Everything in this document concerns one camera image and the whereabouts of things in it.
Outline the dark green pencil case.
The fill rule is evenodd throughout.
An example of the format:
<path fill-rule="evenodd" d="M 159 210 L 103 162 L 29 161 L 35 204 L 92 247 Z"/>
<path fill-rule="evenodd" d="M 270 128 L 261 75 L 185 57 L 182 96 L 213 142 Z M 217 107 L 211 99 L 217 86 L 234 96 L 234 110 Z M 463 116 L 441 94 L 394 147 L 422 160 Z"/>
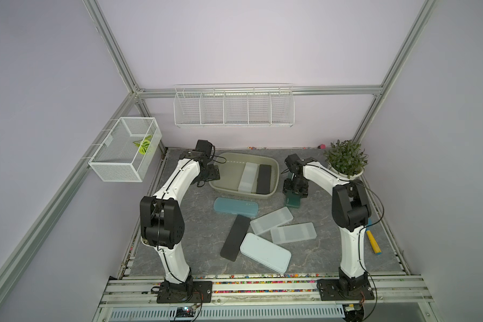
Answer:
<path fill-rule="evenodd" d="M 293 209 L 298 209 L 301 207 L 301 196 L 292 192 L 292 191 L 288 191 L 286 194 L 286 203 L 285 205 L 288 207 L 288 208 L 293 208 Z"/>

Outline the black pencil case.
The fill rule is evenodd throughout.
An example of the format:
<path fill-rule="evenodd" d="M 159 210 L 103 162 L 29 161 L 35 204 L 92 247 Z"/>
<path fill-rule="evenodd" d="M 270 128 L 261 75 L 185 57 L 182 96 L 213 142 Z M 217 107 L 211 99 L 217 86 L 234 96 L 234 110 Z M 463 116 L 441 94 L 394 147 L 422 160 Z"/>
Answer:
<path fill-rule="evenodd" d="M 220 256 L 226 260 L 235 262 L 240 252 L 240 247 L 248 232 L 251 219 L 238 215 L 228 233 L 224 245 L 220 251 Z"/>
<path fill-rule="evenodd" d="M 256 193 L 259 195 L 267 195 L 270 193 L 272 166 L 261 164 L 257 178 Z"/>

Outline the translucent pencil case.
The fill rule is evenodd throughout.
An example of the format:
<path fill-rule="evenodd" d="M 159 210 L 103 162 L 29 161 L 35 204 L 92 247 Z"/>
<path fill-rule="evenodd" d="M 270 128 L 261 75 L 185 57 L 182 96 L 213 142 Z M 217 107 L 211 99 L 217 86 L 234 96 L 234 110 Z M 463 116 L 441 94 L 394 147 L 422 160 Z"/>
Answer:
<path fill-rule="evenodd" d="M 279 226 L 270 230 L 272 242 L 277 245 L 314 240 L 317 237 L 314 225 L 309 222 Z"/>
<path fill-rule="evenodd" d="M 243 193 L 251 193 L 256 180 L 258 171 L 258 164 L 247 162 L 245 163 L 244 171 L 242 173 L 237 190 Z"/>
<path fill-rule="evenodd" d="M 250 222 L 250 227 L 256 235 L 262 235 L 273 228 L 287 224 L 293 220 L 293 216 L 288 207 L 283 207 L 263 215 Z"/>

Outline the teal blue pencil case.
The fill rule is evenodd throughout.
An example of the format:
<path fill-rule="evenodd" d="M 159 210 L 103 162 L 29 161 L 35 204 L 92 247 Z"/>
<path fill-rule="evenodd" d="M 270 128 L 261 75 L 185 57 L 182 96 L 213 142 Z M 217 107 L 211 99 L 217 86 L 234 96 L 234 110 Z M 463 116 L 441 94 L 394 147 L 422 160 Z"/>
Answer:
<path fill-rule="evenodd" d="M 217 213 L 255 218 L 259 212 L 259 205 L 252 201 L 219 197 L 216 198 L 213 209 Z"/>

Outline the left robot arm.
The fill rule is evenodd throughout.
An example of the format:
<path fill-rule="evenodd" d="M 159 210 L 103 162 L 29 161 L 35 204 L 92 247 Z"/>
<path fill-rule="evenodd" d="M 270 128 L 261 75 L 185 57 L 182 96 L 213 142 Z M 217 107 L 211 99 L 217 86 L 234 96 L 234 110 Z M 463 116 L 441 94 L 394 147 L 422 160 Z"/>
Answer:
<path fill-rule="evenodd" d="M 198 140 L 194 149 L 180 155 L 165 184 L 140 201 L 142 243 L 157 251 L 165 280 L 170 284 L 182 285 L 190 279 L 191 269 L 181 245 L 185 233 L 181 202 L 191 185 L 220 179 L 219 168 L 213 163 L 214 154 L 211 142 Z"/>

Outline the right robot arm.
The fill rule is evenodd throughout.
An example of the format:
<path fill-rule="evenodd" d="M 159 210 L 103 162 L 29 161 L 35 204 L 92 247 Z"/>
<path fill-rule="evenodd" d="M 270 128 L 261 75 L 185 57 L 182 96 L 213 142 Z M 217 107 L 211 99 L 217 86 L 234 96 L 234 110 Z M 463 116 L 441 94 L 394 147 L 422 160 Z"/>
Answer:
<path fill-rule="evenodd" d="M 286 157 L 290 178 L 284 181 L 283 193 L 299 199 L 308 197 L 310 182 L 331 195 L 331 214 L 338 225 L 342 241 L 339 279 L 358 287 L 368 282 L 364 265 L 363 237 L 372 211 L 368 193 L 362 181 L 324 167 L 314 158 Z"/>

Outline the olive green storage box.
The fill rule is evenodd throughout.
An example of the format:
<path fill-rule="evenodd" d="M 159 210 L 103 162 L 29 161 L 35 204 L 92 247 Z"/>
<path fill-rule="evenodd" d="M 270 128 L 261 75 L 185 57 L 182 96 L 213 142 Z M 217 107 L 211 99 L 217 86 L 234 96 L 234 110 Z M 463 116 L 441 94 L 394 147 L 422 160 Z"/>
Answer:
<path fill-rule="evenodd" d="M 220 180 L 209 185 L 216 191 L 239 197 L 268 199 L 279 184 L 278 162 L 270 157 L 224 152 L 220 154 Z"/>

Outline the large pale blue case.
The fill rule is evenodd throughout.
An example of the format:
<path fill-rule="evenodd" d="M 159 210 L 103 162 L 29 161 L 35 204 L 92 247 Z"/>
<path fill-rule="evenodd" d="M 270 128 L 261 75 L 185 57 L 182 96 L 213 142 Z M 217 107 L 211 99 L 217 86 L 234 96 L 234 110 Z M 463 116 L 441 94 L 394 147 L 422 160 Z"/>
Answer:
<path fill-rule="evenodd" d="M 292 256 L 290 251 L 253 233 L 246 234 L 240 252 L 280 274 L 287 271 Z"/>

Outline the potted green plant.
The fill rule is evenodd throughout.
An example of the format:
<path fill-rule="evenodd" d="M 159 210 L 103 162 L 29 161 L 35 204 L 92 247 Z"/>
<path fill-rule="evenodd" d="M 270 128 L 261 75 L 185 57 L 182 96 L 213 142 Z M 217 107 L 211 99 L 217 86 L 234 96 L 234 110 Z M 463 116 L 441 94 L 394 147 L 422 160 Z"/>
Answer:
<path fill-rule="evenodd" d="M 324 154 L 332 169 L 349 179 L 360 176 L 368 164 L 368 155 L 361 143 L 352 140 L 332 142 Z"/>

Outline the green leaf toy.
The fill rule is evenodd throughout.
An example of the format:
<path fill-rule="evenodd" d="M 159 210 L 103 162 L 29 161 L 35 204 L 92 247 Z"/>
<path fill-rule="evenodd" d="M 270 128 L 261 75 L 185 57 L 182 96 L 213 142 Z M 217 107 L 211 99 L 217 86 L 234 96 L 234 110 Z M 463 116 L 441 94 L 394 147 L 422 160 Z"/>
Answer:
<path fill-rule="evenodd" d="M 145 155 L 151 145 L 152 136 L 147 136 L 143 140 L 134 142 L 134 145 L 138 148 L 138 152 L 141 155 Z"/>

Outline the white mesh wall basket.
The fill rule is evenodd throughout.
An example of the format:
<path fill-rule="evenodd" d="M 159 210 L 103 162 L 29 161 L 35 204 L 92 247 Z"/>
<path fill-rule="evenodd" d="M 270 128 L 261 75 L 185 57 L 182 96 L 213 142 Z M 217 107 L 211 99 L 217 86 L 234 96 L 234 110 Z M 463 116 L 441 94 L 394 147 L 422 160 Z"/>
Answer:
<path fill-rule="evenodd" d="M 147 153 L 141 155 L 134 142 L 147 136 L 152 136 L 151 145 Z M 161 138 L 155 118 L 119 118 L 88 165 L 104 182 L 142 182 Z"/>

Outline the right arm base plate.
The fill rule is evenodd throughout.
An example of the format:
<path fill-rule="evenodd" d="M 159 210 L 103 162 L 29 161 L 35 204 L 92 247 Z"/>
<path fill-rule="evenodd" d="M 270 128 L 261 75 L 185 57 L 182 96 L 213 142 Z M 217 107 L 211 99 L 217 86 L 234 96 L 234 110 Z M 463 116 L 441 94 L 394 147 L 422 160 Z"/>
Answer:
<path fill-rule="evenodd" d="M 354 301 L 374 300 L 375 294 L 365 276 L 359 279 L 320 279 L 317 288 L 322 301 Z"/>

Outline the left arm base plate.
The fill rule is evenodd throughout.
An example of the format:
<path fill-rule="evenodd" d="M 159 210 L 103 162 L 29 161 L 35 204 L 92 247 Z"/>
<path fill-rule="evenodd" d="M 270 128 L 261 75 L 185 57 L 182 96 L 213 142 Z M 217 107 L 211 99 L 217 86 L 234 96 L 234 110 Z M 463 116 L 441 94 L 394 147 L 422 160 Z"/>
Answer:
<path fill-rule="evenodd" d="M 175 284 L 163 281 L 157 292 L 158 304 L 210 303 L 213 295 L 213 283 L 209 281 L 189 280 Z"/>

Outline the aluminium rail frame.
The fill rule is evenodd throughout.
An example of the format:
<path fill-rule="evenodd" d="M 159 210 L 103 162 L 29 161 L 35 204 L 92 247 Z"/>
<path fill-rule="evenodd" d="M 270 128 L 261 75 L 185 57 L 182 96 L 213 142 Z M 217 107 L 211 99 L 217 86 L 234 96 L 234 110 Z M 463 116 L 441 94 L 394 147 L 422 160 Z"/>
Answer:
<path fill-rule="evenodd" d="M 337 299 L 329 275 L 209 275 L 185 302 L 159 292 L 159 276 L 107 283 L 94 321 L 442 321 L 421 276 L 376 275 L 353 299 Z"/>

